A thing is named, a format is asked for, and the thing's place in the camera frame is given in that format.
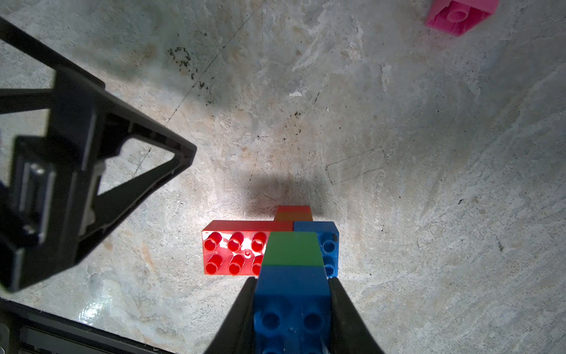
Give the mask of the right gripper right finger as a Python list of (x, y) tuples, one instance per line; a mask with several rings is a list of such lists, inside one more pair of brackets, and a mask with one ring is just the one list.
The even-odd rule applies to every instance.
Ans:
[(332, 298), (330, 353), (384, 354), (361, 319), (340, 280), (328, 280)]

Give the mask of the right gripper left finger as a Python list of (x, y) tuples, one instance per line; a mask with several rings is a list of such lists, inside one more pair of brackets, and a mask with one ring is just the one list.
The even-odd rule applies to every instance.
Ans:
[(254, 292), (257, 278), (249, 277), (205, 353), (255, 353)]

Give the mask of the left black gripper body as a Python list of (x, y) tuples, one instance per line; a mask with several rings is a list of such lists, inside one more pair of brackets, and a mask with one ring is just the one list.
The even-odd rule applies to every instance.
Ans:
[(104, 170), (98, 85), (71, 69), (55, 76), (47, 132), (16, 137), (1, 212), (1, 284), (17, 292), (76, 264)]

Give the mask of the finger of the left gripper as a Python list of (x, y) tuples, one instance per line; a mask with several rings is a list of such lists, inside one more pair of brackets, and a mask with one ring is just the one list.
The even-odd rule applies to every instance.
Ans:
[(80, 237), (75, 263), (82, 262), (142, 202), (189, 168), (197, 147), (143, 114), (109, 114), (101, 157), (111, 160), (106, 190), (94, 199), (96, 219)]
[(48, 109), (52, 100), (50, 74), (71, 69), (101, 88), (106, 85), (37, 38), (1, 19), (1, 113)]

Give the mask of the blue lego brick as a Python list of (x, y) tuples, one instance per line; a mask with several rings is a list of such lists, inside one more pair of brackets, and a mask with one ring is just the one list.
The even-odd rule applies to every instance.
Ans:
[(328, 353), (331, 294), (317, 266), (265, 265), (254, 294), (256, 353)]
[(340, 233), (335, 223), (331, 221), (295, 221), (293, 230), (317, 234), (327, 277), (337, 277), (339, 273)]

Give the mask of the red long lego brick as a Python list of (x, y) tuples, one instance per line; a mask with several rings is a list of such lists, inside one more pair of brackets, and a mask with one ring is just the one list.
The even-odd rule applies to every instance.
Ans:
[(212, 221), (202, 230), (204, 274), (257, 277), (271, 233), (291, 231), (291, 221)]

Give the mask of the blue lego brick back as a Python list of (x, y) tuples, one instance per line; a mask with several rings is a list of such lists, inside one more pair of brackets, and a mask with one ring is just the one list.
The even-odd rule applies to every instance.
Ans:
[(331, 221), (295, 221), (293, 230), (317, 234), (327, 277), (337, 277), (339, 273), (340, 233), (335, 223)]

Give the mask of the orange lego brick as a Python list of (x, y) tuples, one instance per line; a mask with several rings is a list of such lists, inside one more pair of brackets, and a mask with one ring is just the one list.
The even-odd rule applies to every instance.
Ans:
[(309, 206), (278, 206), (274, 221), (313, 221)]

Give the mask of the pink lego brick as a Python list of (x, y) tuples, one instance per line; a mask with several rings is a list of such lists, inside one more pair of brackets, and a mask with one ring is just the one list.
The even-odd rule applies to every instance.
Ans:
[(435, 0), (425, 25), (461, 36), (493, 15), (498, 5), (498, 0)]

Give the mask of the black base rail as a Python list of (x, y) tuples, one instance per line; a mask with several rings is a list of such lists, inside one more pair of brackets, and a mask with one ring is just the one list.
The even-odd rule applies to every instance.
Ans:
[(1, 299), (2, 353), (165, 353), (116, 334)]

